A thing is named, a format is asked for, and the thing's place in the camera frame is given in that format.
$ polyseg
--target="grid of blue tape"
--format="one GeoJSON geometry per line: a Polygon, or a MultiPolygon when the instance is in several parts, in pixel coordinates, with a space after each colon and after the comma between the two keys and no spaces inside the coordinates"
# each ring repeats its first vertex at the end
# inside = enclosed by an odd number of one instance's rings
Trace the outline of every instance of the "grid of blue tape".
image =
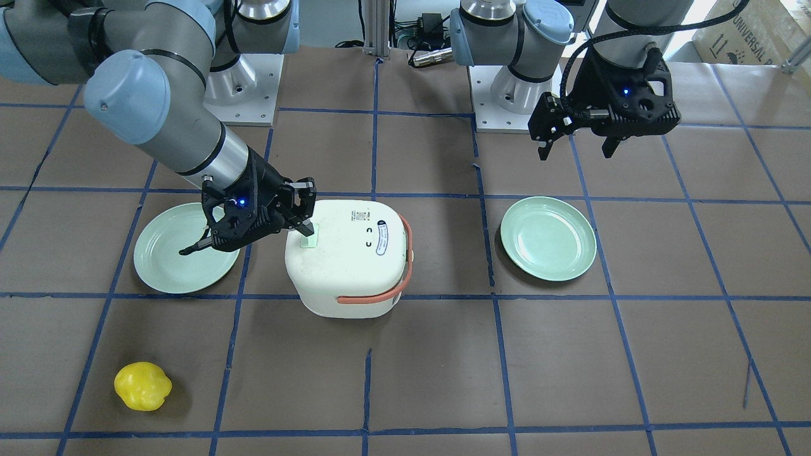
{"type": "MultiPolygon", "coordinates": [[[[346,114],[370,114],[374,117],[373,122],[373,138],[372,138],[372,163],[371,163],[371,191],[366,192],[321,192],[323,196],[350,196],[350,197],[369,197],[375,199],[379,196],[386,196],[386,197],[399,197],[399,198],[458,198],[458,199],[478,199],[480,203],[481,209],[481,216],[482,216],[482,225],[483,225],[483,239],[484,239],[484,247],[485,253],[487,257],[487,265],[488,265],[488,277],[490,281],[490,285],[495,285],[494,273],[493,273],[493,259],[492,259],[492,246],[490,242],[490,234],[489,234],[489,227],[487,221],[487,200],[493,199],[520,199],[526,197],[526,195],[488,195],[484,189],[484,182],[482,178],[481,170],[476,167],[476,175],[478,180],[478,194],[438,194],[438,193],[380,193],[376,190],[376,179],[377,179],[377,121],[380,115],[391,115],[391,116],[416,116],[416,117],[427,117],[427,118],[441,118],[441,117],[458,117],[458,118],[468,118],[470,120],[470,127],[471,127],[471,135],[473,138],[473,152],[474,157],[478,157],[478,144],[476,141],[476,131],[475,131],[475,119],[472,114],[464,114],[464,113],[451,113],[451,114],[420,114],[420,113],[408,113],[408,112],[395,112],[395,111],[381,111],[379,110],[379,66],[383,63],[382,60],[377,59],[375,61],[374,70],[375,70],[375,89],[374,89],[374,107],[373,110],[321,110],[321,109],[300,109],[300,108],[280,108],[279,110],[282,111],[300,111],[300,112],[325,112],[325,113],[346,113],[346,114]]],[[[766,172],[772,186],[776,190],[779,200],[701,200],[700,202],[703,204],[779,204],[782,205],[786,211],[788,216],[791,218],[794,227],[796,228],[797,234],[803,241],[806,249],[809,250],[811,253],[811,247],[809,246],[808,238],[806,238],[805,233],[800,228],[799,224],[796,221],[796,218],[792,212],[792,206],[795,205],[811,205],[811,201],[791,201],[785,200],[783,197],[783,193],[779,190],[779,187],[772,175],[769,171],[766,162],[763,160],[763,157],[755,144],[753,137],[750,133],[751,129],[776,129],[776,130],[811,130],[811,127],[770,127],[770,126],[751,126],[747,125],[743,118],[740,115],[740,111],[737,109],[735,102],[732,100],[728,90],[723,84],[723,81],[719,77],[718,73],[715,72],[715,78],[717,79],[718,83],[720,84],[727,100],[729,101],[730,105],[732,106],[740,124],[738,125],[727,125],[727,124],[696,124],[696,123],[685,123],[685,126],[691,127],[708,127],[708,128],[739,128],[743,129],[746,132],[746,135],[749,138],[749,141],[757,154],[758,159],[760,160],[764,171],[766,172]]],[[[71,102],[68,105],[37,105],[37,104],[25,104],[25,103],[0,103],[0,107],[22,107],[22,108],[43,108],[43,109],[60,109],[65,110],[65,114],[62,117],[62,121],[59,123],[59,126],[54,133],[52,140],[43,156],[39,166],[36,168],[35,173],[33,175],[32,184],[29,187],[20,187],[20,186],[0,186],[0,191],[25,191],[25,195],[23,199],[20,201],[18,208],[15,210],[14,216],[12,217],[11,221],[9,222],[8,227],[5,229],[2,238],[0,239],[0,251],[5,246],[6,241],[8,240],[19,215],[24,209],[25,200],[28,197],[28,194],[31,191],[94,191],[94,192],[130,192],[130,193],[140,193],[140,203],[143,204],[147,195],[150,193],[197,193],[197,190],[193,189],[171,189],[171,188],[151,188],[152,178],[155,174],[157,168],[157,162],[154,161],[152,164],[152,168],[149,171],[148,177],[143,187],[141,188],[97,188],[97,187],[34,187],[34,183],[36,182],[36,177],[39,173],[40,168],[42,167],[43,163],[50,155],[51,150],[53,149],[54,145],[56,144],[59,134],[61,133],[62,129],[65,126],[68,116],[70,115],[72,110],[75,109],[82,109],[83,107],[80,105],[76,105],[76,100],[79,96],[81,88],[77,88],[74,96],[71,99],[71,102]]],[[[267,160],[270,155],[270,147],[272,143],[272,134],[273,129],[270,129],[268,132],[268,139],[266,143],[266,148],[264,150],[264,156],[267,160]]],[[[496,323],[496,336],[499,344],[499,355],[500,355],[500,363],[501,363],[501,371],[502,371],[502,381],[504,387],[504,403],[506,407],[506,415],[507,415],[507,426],[506,427],[490,427],[490,428],[403,428],[403,429],[384,429],[379,431],[370,431],[369,429],[369,412],[370,412],[370,392],[371,392],[371,374],[372,374],[372,352],[371,350],[368,351],[365,366],[365,380],[363,386],[363,427],[360,429],[324,429],[324,430],[303,430],[303,429],[289,429],[289,430],[267,430],[267,431],[221,431],[221,421],[223,412],[225,409],[225,399],[227,396],[229,379],[230,379],[230,370],[232,367],[233,359],[234,359],[234,348],[237,341],[237,334],[238,334],[238,327],[239,327],[239,317],[241,313],[241,306],[244,299],[266,299],[266,300],[274,300],[274,299],[297,299],[297,295],[253,295],[244,293],[245,289],[245,281],[247,277],[248,265],[250,264],[251,258],[251,247],[249,246],[246,249],[246,255],[242,264],[242,273],[240,276],[239,281],[239,288],[238,293],[236,295],[193,295],[196,299],[233,299],[235,301],[234,304],[234,326],[232,328],[228,352],[226,356],[226,363],[225,363],[225,370],[223,372],[223,380],[221,384],[221,391],[219,402],[217,405],[217,415],[215,418],[215,424],[212,431],[201,431],[201,432],[74,432],[71,430],[73,425],[73,420],[75,418],[76,412],[79,408],[79,403],[82,398],[82,393],[84,391],[84,386],[86,384],[88,375],[90,373],[90,368],[92,366],[93,357],[95,356],[98,343],[101,338],[101,332],[104,328],[105,320],[107,313],[109,311],[109,306],[114,299],[176,299],[176,295],[138,295],[138,294],[121,294],[115,293],[116,285],[118,284],[118,279],[121,275],[122,267],[124,261],[127,257],[127,252],[129,247],[132,243],[132,239],[135,234],[135,228],[138,224],[139,217],[140,217],[140,208],[135,211],[135,216],[133,217],[129,233],[127,235],[127,239],[124,243],[122,248],[121,256],[119,257],[118,266],[116,268],[113,281],[110,284],[109,291],[107,293],[62,293],[56,290],[54,291],[42,291],[42,292],[13,292],[13,291],[0,291],[0,297],[21,297],[21,298],[39,298],[44,296],[50,296],[54,298],[88,298],[88,299],[105,299],[104,307],[102,308],[101,315],[99,317],[99,321],[96,327],[96,331],[93,336],[91,349],[88,353],[88,357],[85,361],[84,369],[82,371],[82,376],[79,379],[79,385],[76,390],[74,401],[71,405],[71,409],[65,423],[65,428],[62,432],[0,432],[0,439],[58,439],[59,446],[57,450],[57,456],[61,456],[64,452],[66,447],[66,443],[70,439],[98,439],[98,438],[199,438],[199,439],[210,439],[211,445],[209,454],[213,456],[217,452],[217,442],[221,438],[238,438],[238,437],[361,437],[362,438],[362,456],[368,455],[368,437],[369,436],[409,436],[409,435],[448,435],[448,434],[491,434],[491,433],[500,433],[500,434],[508,434],[511,446],[511,454],[513,456],[519,455],[519,449],[517,447],[517,434],[526,434],[526,433],[554,433],[554,432],[628,432],[628,431],[638,431],[638,432],[645,432],[648,438],[648,442],[650,445],[650,452],[652,455],[657,454],[656,444],[654,439],[654,432],[655,431],[663,431],[663,430],[677,430],[677,429],[728,429],[728,428],[771,428],[775,429],[779,435],[780,441],[783,444],[783,449],[787,456],[791,456],[792,452],[789,449],[788,443],[786,441],[786,437],[783,433],[785,428],[811,428],[811,421],[781,421],[777,416],[774,406],[770,400],[769,394],[766,391],[766,386],[762,379],[761,373],[757,368],[757,363],[755,363],[751,350],[749,349],[749,344],[747,343],[746,337],[744,335],[744,331],[741,328],[740,321],[736,315],[735,301],[740,300],[761,300],[761,301],[802,301],[802,302],[811,302],[811,296],[759,296],[759,295],[729,295],[726,290],[726,286],[723,283],[723,278],[721,273],[719,272],[718,266],[715,262],[713,252],[710,249],[710,245],[707,242],[706,235],[704,230],[702,229],[702,224],[698,219],[697,213],[694,208],[694,204],[697,202],[693,200],[688,192],[686,185],[684,184],[684,180],[681,178],[680,171],[678,166],[676,165],[676,160],[673,157],[672,151],[670,149],[670,145],[667,142],[667,138],[664,136],[662,137],[662,141],[664,143],[665,149],[667,151],[667,155],[670,159],[672,164],[673,170],[676,172],[676,177],[679,181],[681,186],[682,192],[684,193],[684,198],[625,198],[625,197],[602,197],[602,196],[590,196],[588,192],[588,186],[586,182],[585,175],[583,173],[581,162],[579,159],[577,147],[574,144],[573,139],[569,139],[570,146],[573,150],[575,165],[577,167],[577,172],[579,179],[581,181],[581,187],[583,190],[583,196],[566,196],[566,195],[559,195],[555,196],[561,198],[563,200],[582,200],[586,203],[586,207],[588,210],[588,216],[592,226],[595,228],[595,232],[597,235],[597,243],[598,243],[598,253],[599,259],[603,267],[603,273],[605,275],[605,280],[608,288],[607,295],[501,295],[497,293],[490,293],[489,295],[405,295],[403,296],[404,300],[413,300],[413,299],[476,299],[476,300],[487,300],[490,299],[493,303],[493,312],[495,317],[496,323]],[[712,268],[714,270],[714,274],[716,279],[719,282],[719,285],[722,290],[722,295],[720,296],[696,296],[696,295],[617,295],[614,293],[613,287],[611,285],[611,277],[607,267],[607,261],[603,252],[603,247],[601,243],[601,239],[599,237],[599,231],[596,230],[597,222],[596,218],[594,217],[594,211],[592,209],[591,203],[593,201],[640,201],[640,202],[660,202],[660,203],[681,203],[687,204],[690,208],[690,212],[693,216],[693,220],[696,224],[696,228],[698,230],[699,235],[701,236],[702,242],[704,244],[704,248],[706,249],[706,254],[710,260],[712,268]],[[639,407],[642,413],[642,424],[618,424],[618,425],[595,425],[595,426],[538,426],[538,427],[517,427],[514,423],[513,418],[513,408],[512,408],[512,399],[510,394],[510,386],[509,386],[509,374],[508,374],[508,365],[506,359],[506,350],[504,347],[504,331],[501,325],[501,316],[500,316],[500,301],[503,300],[511,300],[511,299],[538,299],[538,300],[610,300],[611,304],[614,308],[614,313],[616,317],[616,323],[618,326],[618,330],[620,332],[620,336],[622,337],[625,354],[629,363],[629,369],[633,378],[633,383],[635,390],[637,392],[637,399],[639,401],[639,407]],[[760,389],[761,394],[766,402],[766,406],[770,412],[771,421],[755,421],[755,422],[720,422],[720,423],[676,423],[676,424],[654,424],[651,423],[647,414],[644,394],[642,391],[642,385],[639,381],[637,375],[637,369],[635,363],[633,361],[633,353],[630,348],[630,344],[628,341],[627,334],[625,332],[624,323],[622,320],[622,314],[620,308],[617,304],[620,300],[709,300],[709,301],[723,301],[727,304],[727,308],[729,309],[730,316],[735,324],[737,333],[740,337],[740,341],[743,345],[744,351],[749,358],[753,370],[753,374],[757,381],[757,386],[760,389]]]]}

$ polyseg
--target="qr code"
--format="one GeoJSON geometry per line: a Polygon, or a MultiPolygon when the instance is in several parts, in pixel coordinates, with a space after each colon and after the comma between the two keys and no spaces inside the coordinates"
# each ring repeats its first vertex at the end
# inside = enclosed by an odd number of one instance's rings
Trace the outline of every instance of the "qr code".
{"type": "Polygon", "coordinates": [[[369,212],[352,211],[352,222],[368,222],[371,218],[369,212]]]}

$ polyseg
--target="label sticker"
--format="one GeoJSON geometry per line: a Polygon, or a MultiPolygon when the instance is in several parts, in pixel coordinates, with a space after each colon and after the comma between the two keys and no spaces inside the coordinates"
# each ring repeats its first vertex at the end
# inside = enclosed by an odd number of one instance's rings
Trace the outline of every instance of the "label sticker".
{"type": "Polygon", "coordinates": [[[370,218],[369,211],[352,211],[352,222],[369,222],[370,218]]]}
{"type": "Polygon", "coordinates": [[[383,255],[388,248],[388,225],[386,222],[377,222],[377,230],[380,232],[380,238],[377,241],[377,254],[383,255]]]}

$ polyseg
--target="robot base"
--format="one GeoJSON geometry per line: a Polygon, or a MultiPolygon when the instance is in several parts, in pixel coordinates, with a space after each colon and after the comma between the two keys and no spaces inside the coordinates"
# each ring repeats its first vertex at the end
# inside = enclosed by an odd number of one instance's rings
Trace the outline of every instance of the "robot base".
{"type": "MultiPolygon", "coordinates": [[[[473,107],[476,113],[476,131],[489,133],[529,133],[527,123],[530,121],[532,111],[528,114],[517,114],[501,107],[494,99],[491,86],[496,75],[503,67],[479,65],[470,69],[470,93],[473,96],[473,107]]],[[[533,90],[538,97],[543,92],[557,94],[560,87],[560,68],[555,69],[552,79],[538,84],[539,89],[533,90]]],[[[534,107],[538,100],[531,101],[534,107]]]]}
{"type": "Polygon", "coordinates": [[[208,100],[207,93],[205,108],[225,125],[272,127],[285,56],[243,54],[241,59],[253,70],[255,84],[243,84],[244,90],[230,96],[217,96],[216,103],[208,100]]]}

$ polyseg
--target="orange handle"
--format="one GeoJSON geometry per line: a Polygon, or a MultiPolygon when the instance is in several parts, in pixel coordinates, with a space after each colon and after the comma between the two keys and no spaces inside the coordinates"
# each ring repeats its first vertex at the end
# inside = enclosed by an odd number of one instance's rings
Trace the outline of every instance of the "orange handle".
{"type": "Polygon", "coordinates": [[[400,220],[403,221],[403,227],[405,227],[405,235],[408,238],[407,244],[405,246],[405,261],[408,263],[408,269],[405,272],[405,277],[403,278],[402,282],[395,285],[389,291],[385,291],[379,295],[374,296],[338,296],[338,303],[339,304],[377,304],[382,303],[383,301],[389,300],[400,293],[408,286],[408,282],[411,282],[411,272],[414,266],[414,240],[411,234],[411,225],[408,224],[408,221],[400,215],[400,220]]]}

